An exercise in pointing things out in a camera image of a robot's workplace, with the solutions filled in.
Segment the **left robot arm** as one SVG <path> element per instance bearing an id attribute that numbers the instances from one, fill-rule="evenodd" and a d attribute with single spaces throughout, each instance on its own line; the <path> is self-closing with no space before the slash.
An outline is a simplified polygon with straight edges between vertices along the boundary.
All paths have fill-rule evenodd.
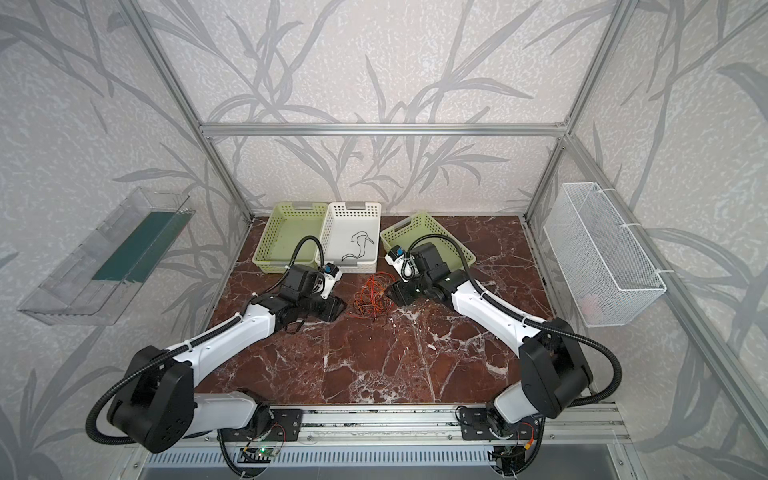
<path id="1" fill-rule="evenodd" d="M 335 321 L 346 307 L 332 293 L 341 277 L 333 264 L 294 265 L 277 291 L 253 296 L 227 321 L 166 349 L 140 350 L 89 413 L 88 436 L 105 445 L 137 443 L 160 453 L 214 430 L 264 429 L 268 408 L 256 395 L 200 394 L 197 386 L 241 351 L 298 320 Z"/>

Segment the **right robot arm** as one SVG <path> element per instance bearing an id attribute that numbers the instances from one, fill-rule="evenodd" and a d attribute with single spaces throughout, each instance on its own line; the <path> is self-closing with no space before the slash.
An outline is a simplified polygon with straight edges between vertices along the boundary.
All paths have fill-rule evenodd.
<path id="1" fill-rule="evenodd" d="M 486 407 L 496 435 L 506 437 L 509 427 L 529 417 L 556 418 L 592 382 L 581 344 L 566 322 L 530 316 L 501 300 L 465 269 L 450 269 L 433 243 L 411 251 L 395 246 L 386 261 L 400 275 L 386 290 L 396 305 L 421 298 L 440 303 L 482 326 L 517 356 L 520 380 Z"/>

